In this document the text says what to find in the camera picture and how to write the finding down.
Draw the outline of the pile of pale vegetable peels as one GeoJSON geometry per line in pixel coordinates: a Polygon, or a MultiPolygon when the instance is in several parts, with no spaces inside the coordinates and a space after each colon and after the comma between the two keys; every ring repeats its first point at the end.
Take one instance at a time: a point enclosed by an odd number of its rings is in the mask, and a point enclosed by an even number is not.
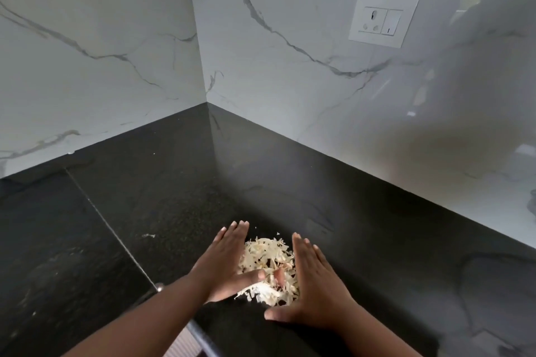
{"type": "Polygon", "coordinates": [[[265,279],[236,294],[270,307],[290,305],[300,295],[293,251],[282,239],[256,238],[245,243],[237,272],[263,270],[265,279]]]}

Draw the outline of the person's left hand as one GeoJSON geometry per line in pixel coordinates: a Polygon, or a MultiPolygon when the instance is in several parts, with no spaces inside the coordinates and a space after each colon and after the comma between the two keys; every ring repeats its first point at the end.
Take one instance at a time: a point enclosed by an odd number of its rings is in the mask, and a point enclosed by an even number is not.
{"type": "Polygon", "coordinates": [[[189,273],[203,303],[218,302],[238,293],[226,292],[224,284],[238,273],[249,226],[249,222],[241,220],[223,227],[189,273]]]}

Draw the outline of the person's right forearm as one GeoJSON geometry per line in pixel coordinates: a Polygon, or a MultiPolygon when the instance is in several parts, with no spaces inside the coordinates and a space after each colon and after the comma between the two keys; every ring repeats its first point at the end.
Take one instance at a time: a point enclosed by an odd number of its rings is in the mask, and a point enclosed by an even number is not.
{"type": "Polygon", "coordinates": [[[332,326],[355,357],[422,357],[354,300],[334,308],[332,326]]]}

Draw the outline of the person's left forearm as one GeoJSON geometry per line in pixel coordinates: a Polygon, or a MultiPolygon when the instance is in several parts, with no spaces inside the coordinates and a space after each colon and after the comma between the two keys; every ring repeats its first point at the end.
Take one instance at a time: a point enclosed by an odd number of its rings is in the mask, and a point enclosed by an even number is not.
{"type": "Polygon", "coordinates": [[[62,357],[163,357],[212,289],[209,276],[191,272],[62,357]]]}

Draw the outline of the white wall socket switch plate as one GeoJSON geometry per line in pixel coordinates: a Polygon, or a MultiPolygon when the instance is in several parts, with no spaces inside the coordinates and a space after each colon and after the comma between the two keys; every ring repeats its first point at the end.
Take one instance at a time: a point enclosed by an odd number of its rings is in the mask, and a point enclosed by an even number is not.
{"type": "Polygon", "coordinates": [[[349,40],[400,49],[419,0],[357,0],[349,40]]]}

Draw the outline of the person's right hand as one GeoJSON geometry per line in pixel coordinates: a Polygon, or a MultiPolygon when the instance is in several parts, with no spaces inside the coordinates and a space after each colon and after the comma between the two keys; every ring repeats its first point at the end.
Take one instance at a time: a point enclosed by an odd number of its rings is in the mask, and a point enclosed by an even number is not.
{"type": "Polygon", "coordinates": [[[299,233],[292,235],[299,298],[290,305],[301,305],[300,322],[320,329],[333,330],[334,308],[354,300],[317,245],[299,233]]]}

